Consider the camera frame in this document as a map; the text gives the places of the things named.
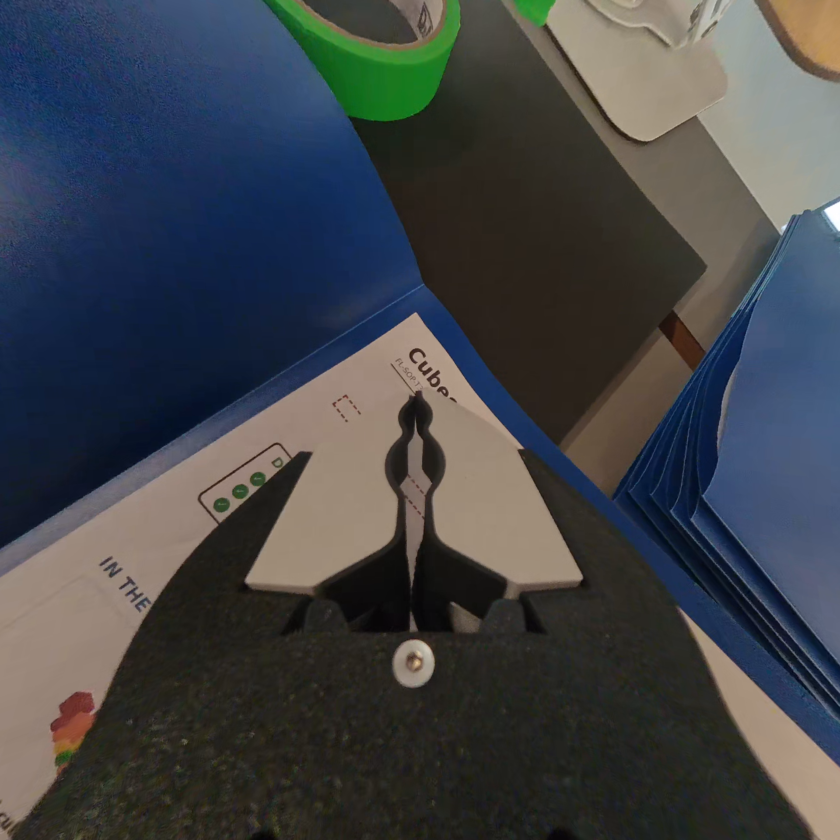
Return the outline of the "white board stand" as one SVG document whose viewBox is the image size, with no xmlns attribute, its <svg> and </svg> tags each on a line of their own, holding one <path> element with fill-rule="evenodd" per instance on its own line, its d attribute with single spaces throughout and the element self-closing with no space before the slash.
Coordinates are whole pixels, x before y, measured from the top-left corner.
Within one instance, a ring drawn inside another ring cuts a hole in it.
<svg viewBox="0 0 840 840">
<path fill-rule="evenodd" d="M 656 140 L 722 100 L 709 38 L 729 1 L 560 1 L 547 26 L 613 127 Z"/>
</svg>

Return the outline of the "black desk mat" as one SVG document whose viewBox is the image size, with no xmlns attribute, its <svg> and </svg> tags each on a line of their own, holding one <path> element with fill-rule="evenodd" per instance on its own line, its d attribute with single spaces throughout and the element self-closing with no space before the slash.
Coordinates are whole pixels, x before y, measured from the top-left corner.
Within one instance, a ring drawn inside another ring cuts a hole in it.
<svg viewBox="0 0 840 840">
<path fill-rule="evenodd" d="M 502 2 L 417 115 L 353 121 L 425 285 L 555 444 L 706 270 Z"/>
</svg>

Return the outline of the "green tape roll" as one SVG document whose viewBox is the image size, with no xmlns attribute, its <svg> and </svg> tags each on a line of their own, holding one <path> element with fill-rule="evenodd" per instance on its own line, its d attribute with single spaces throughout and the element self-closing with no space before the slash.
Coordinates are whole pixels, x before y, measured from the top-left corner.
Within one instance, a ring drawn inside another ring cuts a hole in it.
<svg viewBox="0 0 840 840">
<path fill-rule="evenodd" d="M 406 119 L 432 101 L 460 27 L 457 1 L 268 1 L 352 118 Z"/>
</svg>

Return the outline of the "stack of blue folders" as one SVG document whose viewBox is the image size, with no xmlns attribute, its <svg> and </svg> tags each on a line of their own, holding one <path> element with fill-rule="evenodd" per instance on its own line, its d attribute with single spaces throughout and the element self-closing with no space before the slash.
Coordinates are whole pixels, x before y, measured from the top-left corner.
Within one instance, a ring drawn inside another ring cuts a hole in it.
<svg viewBox="0 0 840 840">
<path fill-rule="evenodd" d="M 613 497 L 835 717 L 838 259 L 791 218 Z"/>
</svg>

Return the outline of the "wooden instruction board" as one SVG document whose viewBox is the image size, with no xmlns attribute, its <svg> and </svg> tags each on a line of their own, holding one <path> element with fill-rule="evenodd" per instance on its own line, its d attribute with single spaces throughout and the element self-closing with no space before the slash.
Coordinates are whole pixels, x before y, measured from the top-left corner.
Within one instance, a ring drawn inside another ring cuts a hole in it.
<svg viewBox="0 0 840 840">
<path fill-rule="evenodd" d="M 838 1 L 757 1 L 784 52 L 804 71 L 839 81 Z"/>
</svg>

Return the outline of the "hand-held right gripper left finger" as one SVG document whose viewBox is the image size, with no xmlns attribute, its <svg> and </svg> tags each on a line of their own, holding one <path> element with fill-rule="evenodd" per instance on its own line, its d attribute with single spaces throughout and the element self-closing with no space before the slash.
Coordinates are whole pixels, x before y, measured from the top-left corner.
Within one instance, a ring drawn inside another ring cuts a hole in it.
<svg viewBox="0 0 840 840">
<path fill-rule="evenodd" d="M 311 452 L 245 583 L 315 595 L 405 531 L 414 397 L 395 394 Z"/>
</svg>

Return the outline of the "white sheet with coloured print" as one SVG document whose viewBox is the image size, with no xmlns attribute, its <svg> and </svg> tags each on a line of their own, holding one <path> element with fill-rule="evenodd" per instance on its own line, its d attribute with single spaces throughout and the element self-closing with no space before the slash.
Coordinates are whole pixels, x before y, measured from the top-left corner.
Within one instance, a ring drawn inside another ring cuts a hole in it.
<svg viewBox="0 0 840 840">
<path fill-rule="evenodd" d="M 2 838 L 80 747 L 165 584 L 298 451 L 431 374 L 503 428 L 454 348 L 430 316 L 370 320 L 2 550 Z"/>
</svg>

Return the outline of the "blue paper folder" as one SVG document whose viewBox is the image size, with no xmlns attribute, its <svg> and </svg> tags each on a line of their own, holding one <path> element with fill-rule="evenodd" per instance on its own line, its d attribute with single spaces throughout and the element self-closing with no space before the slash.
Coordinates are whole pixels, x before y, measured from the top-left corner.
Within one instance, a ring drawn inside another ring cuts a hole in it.
<svg viewBox="0 0 840 840">
<path fill-rule="evenodd" d="M 425 285 L 264 2 L 2 2 L 2 550 L 273 377 L 414 308 L 838 761 L 838 724 L 562 454 Z"/>
</svg>

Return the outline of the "brown wooden piece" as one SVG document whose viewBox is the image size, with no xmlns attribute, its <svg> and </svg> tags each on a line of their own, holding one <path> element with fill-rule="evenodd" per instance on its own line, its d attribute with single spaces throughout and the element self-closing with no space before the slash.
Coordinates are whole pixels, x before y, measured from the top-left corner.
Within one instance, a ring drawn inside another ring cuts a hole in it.
<svg viewBox="0 0 840 840">
<path fill-rule="evenodd" d="M 658 329 L 677 352 L 680 359 L 692 371 L 695 371 L 703 361 L 706 352 L 676 311 L 670 311 L 660 322 Z"/>
</svg>

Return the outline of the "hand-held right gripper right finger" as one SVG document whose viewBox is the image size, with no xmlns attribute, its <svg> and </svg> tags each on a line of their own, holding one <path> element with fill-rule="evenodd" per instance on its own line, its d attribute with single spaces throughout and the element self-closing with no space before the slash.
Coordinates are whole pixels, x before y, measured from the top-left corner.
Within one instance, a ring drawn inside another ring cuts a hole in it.
<svg viewBox="0 0 840 840">
<path fill-rule="evenodd" d="M 437 392 L 417 394 L 426 535 L 517 597 L 579 586 L 583 574 L 513 437 Z"/>
</svg>

